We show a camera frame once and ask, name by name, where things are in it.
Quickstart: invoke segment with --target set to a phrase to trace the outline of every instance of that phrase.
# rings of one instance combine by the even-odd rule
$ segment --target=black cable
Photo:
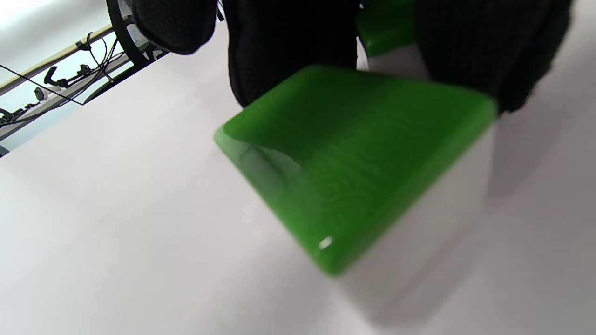
[[[112,62],[114,59],[118,59],[118,58],[122,57],[122,55],[124,55],[124,54],[125,54],[124,52],[119,52],[118,54],[114,55],[114,50],[116,49],[116,45],[117,45],[117,43],[118,43],[118,40],[115,40],[115,41],[114,41],[114,44],[112,44],[112,46],[111,46],[111,48],[110,48],[110,52],[107,52],[107,44],[105,44],[105,41],[104,41],[104,45],[105,45],[105,50],[106,50],[106,53],[104,54],[104,58],[102,59],[101,65],[100,65],[100,64],[97,64],[97,65],[98,65],[98,67],[97,67],[96,69],[94,69],[94,71],[95,71],[95,76],[94,76],[94,77],[93,77],[93,79],[91,79],[91,80],[90,80],[90,81],[89,81],[87,84],[85,84],[85,86],[83,86],[82,88],[80,88],[80,90],[78,90],[78,91],[77,91],[77,93],[75,93],[75,94],[74,94],[72,97],[70,97],[70,98],[69,98],[69,97],[66,97],[66,96],[64,96],[64,95],[60,95],[60,94],[58,94],[58,93],[56,93],[56,92],[54,92],[54,91],[52,91],[52,90],[50,90],[50,89],[49,89],[49,91],[51,91],[51,92],[53,92],[53,93],[56,93],[58,96],[65,98],[67,101],[62,101],[62,102],[61,102],[61,103],[59,103],[58,105],[56,105],[56,106],[53,106],[52,108],[50,108],[50,109],[48,109],[48,110],[46,110],[46,111],[43,111],[43,112],[41,112],[41,113],[38,113],[38,114],[35,114],[35,115],[28,116],[28,117],[26,117],[26,118],[24,118],[24,119],[21,119],[21,120],[10,121],[10,122],[7,122],[7,123],[0,123],[0,128],[2,128],[3,126],[16,125],[16,124],[18,124],[18,123],[23,123],[23,122],[27,122],[27,121],[30,121],[30,120],[35,120],[35,119],[37,119],[38,117],[40,117],[40,116],[44,115],[45,113],[47,113],[47,112],[49,112],[49,111],[53,111],[53,110],[55,110],[56,108],[60,108],[60,107],[64,106],[64,105],[65,105],[66,103],[68,103],[69,101],[72,101],[72,102],[74,102],[74,103],[76,103],[76,104],[78,104],[78,105],[81,105],[81,106],[82,106],[82,105],[84,105],[84,104],[82,104],[82,103],[80,103],[80,102],[78,102],[78,101],[76,101],[76,100],[74,100],[74,99],[75,99],[76,97],[80,96],[81,94],[83,94],[83,93],[84,93],[84,92],[85,92],[87,89],[89,89],[89,87],[91,87],[91,85],[93,85],[93,84],[94,84],[94,83],[97,81],[97,79],[99,79],[99,76],[101,75],[101,73],[102,73],[102,72],[104,72],[104,74],[106,74],[106,75],[107,75],[107,73],[105,73],[105,70],[102,68],[102,66],[104,66],[104,67],[107,67],[107,66],[108,66],[108,65],[109,65],[109,64],[110,64],[110,63],[111,63],[111,62]],[[34,82],[34,81],[30,80],[29,78],[26,78],[26,77],[24,77],[24,76],[22,76],[22,75],[20,75],[20,74],[18,74],[18,73],[16,73],[16,72],[14,72],[14,71],[12,71],[12,70],[8,69],[8,68],[6,68],[5,66],[3,66],[3,65],[1,65],[1,64],[0,64],[0,67],[4,68],[5,70],[8,70],[9,72],[11,72],[11,73],[13,73],[13,74],[15,74],[15,75],[17,75],[17,76],[20,76],[20,77],[22,77],[23,79],[26,79],[26,80],[28,80],[28,81],[30,81],[30,82],[32,82],[32,83],[34,83],[34,84],[35,84],[35,85],[37,85],[37,86],[40,86],[40,87],[44,88],[44,87],[43,87],[43,86],[41,86],[40,84],[37,84],[36,82]],[[20,113],[18,116],[16,116],[16,117],[20,117],[22,114],[25,114],[25,113],[27,112],[27,110],[23,110],[23,111],[22,111],[22,112],[21,112],[21,113]]]
[[[87,34],[87,46],[89,46],[89,53],[91,54],[91,57],[93,57],[93,60],[94,60],[94,61],[95,61],[95,63],[97,64],[97,67],[99,67],[99,68],[100,68],[100,69],[101,69],[101,70],[104,72],[104,74],[105,74],[105,77],[106,77],[106,78],[107,78],[107,79],[108,79],[110,82],[113,82],[114,80],[113,80],[113,79],[110,77],[110,75],[108,75],[108,73],[107,73],[107,72],[106,72],[106,70],[103,68],[103,66],[102,66],[102,65],[100,65],[100,62],[99,62],[99,61],[97,61],[97,58],[95,58],[95,55],[93,54],[93,51],[91,50],[91,44],[89,43],[89,37],[91,37],[91,34],[93,34],[93,33],[91,32],[91,33],[88,33],[88,34]],[[107,43],[105,42],[105,39],[101,38],[101,40],[104,42],[104,47],[105,47],[104,59],[105,59],[105,55],[107,55],[107,54],[108,54],[108,45],[107,45]]]
[[[62,95],[62,94],[60,94],[60,93],[58,93],[58,92],[54,91],[53,89],[46,88],[45,86],[42,86],[42,85],[40,85],[40,84],[38,84],[38,83],[36,83],[36,82],[32,81],[31,79],[29,79],[29,78],[27,78],[27,77],[25,77],[25,76],[21,75],[21,74],[20,74],[20,73],[18,73],[18,72],[12,71],[11,69],[9,69],[9,68],[5,67],[5,66],[4,66],[4,65],[2,65],[2,64],[0,64],[0,67],[2,67],[4,70],[6,70],[6,71],[8,71],[8,72],[10,72],[10,73],[12,73],[12,74],[14,74],[14,75],[16,75],[16,76],[19,76],[19,77],[21,77],[21,78],[25,79],[26,81],[29,81],[29,82],[31,82],[31,83],[34,83],[35,85],[37,85],[37,86],[41,87],[42,89],[47,89],[48,91],[50,91],[50,92],[54,93],[55,95],[58,95],[58,96],[59,96],[59,97],[61,97],[61,98],[64,98],[64,99],[66,99],[66,100],[68,100],[68,101],[71,101],[71,102],[73,102],[73,103],[75,103],[75,104],[78,104],[78,105],[81,105],[81,106],[83,105],[82,103],[80,103],[80,102],[78,102],[78,101],[75,101],[75,100],[73,100],[73,99],[71,99],[71,98],[69,98],[69,97],[67,97],[67,96],[65,96],[65,95]]]

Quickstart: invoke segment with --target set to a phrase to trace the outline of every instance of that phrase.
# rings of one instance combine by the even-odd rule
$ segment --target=table surface
[[[227,32],[0,159],[0,334],[590,334],[596,3],[498,126],[486,210],[364,321],[215,146]]]

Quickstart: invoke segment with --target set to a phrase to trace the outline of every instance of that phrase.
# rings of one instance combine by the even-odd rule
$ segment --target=green object
[[[228,121],[215,141],[304,250],[335,276],[495,117],[493,101],[478,92],[311,66]]]
[[[414,43],[414,0],[372,0],[356,18],[369,57]]]

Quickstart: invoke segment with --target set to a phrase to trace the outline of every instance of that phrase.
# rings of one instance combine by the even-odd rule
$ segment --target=black glove
[[[356,67],[359,0],[223,0],[229,30],[229,76],[242,106],[311,64]],[[215,0],[135,0],[140,31],[180,54],[213,33]]]
[[[571,2],[416,0],[416,39],[434,80],[486,92],[514,111],[550,69]]]
[[[501,111],[523,106],[550,68],[572,0],[416,0],[416,39],[434,80],[486,92]],[[229,75],[242,106],[310,64],[356,65],[360,0],[223,0]],[[216,0],[134,0],[148,38],[173,52],[213,33]]]

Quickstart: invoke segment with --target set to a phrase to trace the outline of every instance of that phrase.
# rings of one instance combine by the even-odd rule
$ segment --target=wall
[[[0,63],[18,72],[83,39],[87,33],[110,24],[104,0],[0,0],[0,13]],[[113,34],[106,37],[106,41],[110,47],[114,41]],[[94,43],[92,50],[101,61],[104,56],[103,43]],[[54,77],[72,77],[80,64],[95,67],[89,53],[79,51],[57,64]],[[0,69],[0,82],[11,77],[11,73]],[[44,74],[33,79],[43,82]],[[28,103],[35,103],[34,89],[32,83],[20,85],[0,97],[0,108],[14,111]],[[30,123],[0,142],[0,145],[13,150],[79,107],[73,103],[66,104]]]

